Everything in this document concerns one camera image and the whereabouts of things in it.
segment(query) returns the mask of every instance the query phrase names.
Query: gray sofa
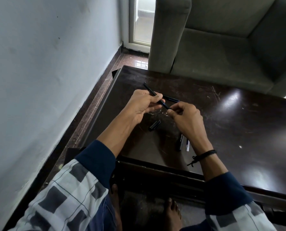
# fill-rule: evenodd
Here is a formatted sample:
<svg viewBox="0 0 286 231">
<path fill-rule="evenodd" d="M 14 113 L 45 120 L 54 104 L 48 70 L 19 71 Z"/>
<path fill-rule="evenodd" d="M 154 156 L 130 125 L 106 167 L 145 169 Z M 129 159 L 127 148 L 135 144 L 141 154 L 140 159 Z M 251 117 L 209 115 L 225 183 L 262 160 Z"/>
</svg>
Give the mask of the gray sofa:
<svg viewBox="0 0 286 231">
<path fill-rule="evenodd" d="M 156 0 L 149 70 L 286 96 L 286 0 Z"/>
</svg>

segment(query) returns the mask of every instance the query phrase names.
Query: white door frame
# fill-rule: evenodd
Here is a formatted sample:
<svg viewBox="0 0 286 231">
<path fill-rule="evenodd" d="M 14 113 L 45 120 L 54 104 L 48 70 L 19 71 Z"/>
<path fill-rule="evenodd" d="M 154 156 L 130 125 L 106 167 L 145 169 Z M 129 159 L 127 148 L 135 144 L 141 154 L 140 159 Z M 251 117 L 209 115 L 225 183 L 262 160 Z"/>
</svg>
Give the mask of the white door frame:
<svg viewBox="0 0 286 231">
<path fill-rule="evenodd" d="M 134 40 L 134 23 L 135 23 L 134 19 L 135 19 L 135 0 L 121 0 L 121 27 L 122 27 L 122 41 L 124 43 L 124 47 L 127 49 L 149 53 L 150 51 L 149 43 Z M 129 22 L 133 24 L 133 28 L 130 30 L 133 37 L 129 37 Z"/>
</svg>

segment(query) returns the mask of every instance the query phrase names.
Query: glass door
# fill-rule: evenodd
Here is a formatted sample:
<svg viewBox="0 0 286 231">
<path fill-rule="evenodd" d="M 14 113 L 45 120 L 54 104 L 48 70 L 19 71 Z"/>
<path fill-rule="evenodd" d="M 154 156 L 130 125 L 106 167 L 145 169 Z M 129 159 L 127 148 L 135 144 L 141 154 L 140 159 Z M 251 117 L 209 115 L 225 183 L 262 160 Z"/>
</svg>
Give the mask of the glass door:
<svg viewBox="0 0 286 231">
<path fill-rule="evenodd" d="M 129 49 L 149 53 L 153 35 L 156 0 L 127 0 L 128 19 L 122 18 L 123 42 Z"/>
</svg>

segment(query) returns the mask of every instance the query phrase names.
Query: wooden table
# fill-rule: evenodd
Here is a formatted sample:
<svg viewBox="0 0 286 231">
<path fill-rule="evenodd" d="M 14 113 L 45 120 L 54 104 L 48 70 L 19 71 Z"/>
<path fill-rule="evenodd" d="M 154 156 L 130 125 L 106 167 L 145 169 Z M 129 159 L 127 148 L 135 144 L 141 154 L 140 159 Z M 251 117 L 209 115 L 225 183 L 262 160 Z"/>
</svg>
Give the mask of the wooden table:
<svg viewBox="0 0 286 231">
<path fill-rule="evenodd" d="M 85 133 L 87 146 L 108 126 L 146 82 L 152 89 L 194 104 L 204 118 L 209 140 L 237 180 L 252 194 L 286 201 L 286 99 L 123 66 L 108 89 Z M 160 126 L 148 127 L 156 120 Z M 173 120 L 162 108 L 144 115 L 126 141 L 121 155 L 137 165 L 151 163 L 163 171 L 203 180 L 199 163 L 187 166 L 194 151 L 175 151 L 179 136 Z"/>
</svg>

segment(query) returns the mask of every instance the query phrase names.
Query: right hand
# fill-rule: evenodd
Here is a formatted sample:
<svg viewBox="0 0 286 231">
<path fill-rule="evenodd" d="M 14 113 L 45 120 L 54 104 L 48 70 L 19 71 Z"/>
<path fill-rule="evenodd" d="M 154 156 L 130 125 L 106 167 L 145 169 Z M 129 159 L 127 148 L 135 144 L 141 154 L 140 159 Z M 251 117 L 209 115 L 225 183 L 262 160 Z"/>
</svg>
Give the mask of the right hand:
<svg viewBox="0 0 286 231">
<path fill-rule="evenodd" d="M 167 113 L 174 119 L 181 133 L 189 139 L 196 155 L 213 150 L 207 138 L 203 117 L 193 104 L 180 101 L 172 105 Z"/>
</svg>

